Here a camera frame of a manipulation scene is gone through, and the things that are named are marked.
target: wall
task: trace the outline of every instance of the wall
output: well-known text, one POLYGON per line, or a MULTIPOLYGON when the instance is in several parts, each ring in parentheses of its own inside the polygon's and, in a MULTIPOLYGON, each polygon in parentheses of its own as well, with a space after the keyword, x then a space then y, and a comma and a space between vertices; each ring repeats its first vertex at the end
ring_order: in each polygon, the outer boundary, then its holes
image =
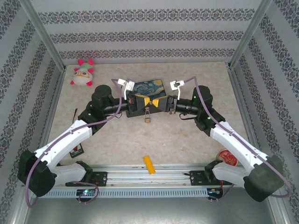
POLYGON ((65 64, 229 62, 261 0, 32 0, 65 64))
POLYGON ((284 199, 299 223, 299 7, 271 3, 235 68, 260 148, 277 155, 293 186, 284 199))
POLYGON ((21 153, 36 150, 60 71, 17 0, 0 0, 0 224, 20 181, 21 153))

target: marble floor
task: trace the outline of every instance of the marble floor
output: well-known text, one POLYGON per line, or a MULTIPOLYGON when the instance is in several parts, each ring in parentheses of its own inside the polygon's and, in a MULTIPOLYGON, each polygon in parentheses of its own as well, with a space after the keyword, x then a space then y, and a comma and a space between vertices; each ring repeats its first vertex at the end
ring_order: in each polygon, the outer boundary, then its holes
MULTIPOLYGON (((72 123, 75 108, 79 115, 91 100, 94 89, 100 84, 109 85, 112 95, 118 98, 111 78, 130 78, 135 82, 162 79, 166 94, 175 95, 170 81, 186 80, 196 76, 200 85, 210 88, 213 107, 245 139, 247 139, 237 102, 231 87, 226 66, 217 63, 139 63, 95 65, 92 86, 70 85, 74 68, 69 65, 55 112, 49 141, 65 131, 72 123)), ((193 81, 181 89, 181 98, 191 98, 193 81)), ((61 164, 82 160, 89 165, 140 165, 149 155, 153 164, 209 163, 224 147, 201 132, 193 120, 183 121, 178 113, 156 113, 151 123, 144 117, 109 121, 94 136, 82 142, 84 154, 72 159, 67 154, 61 164)))

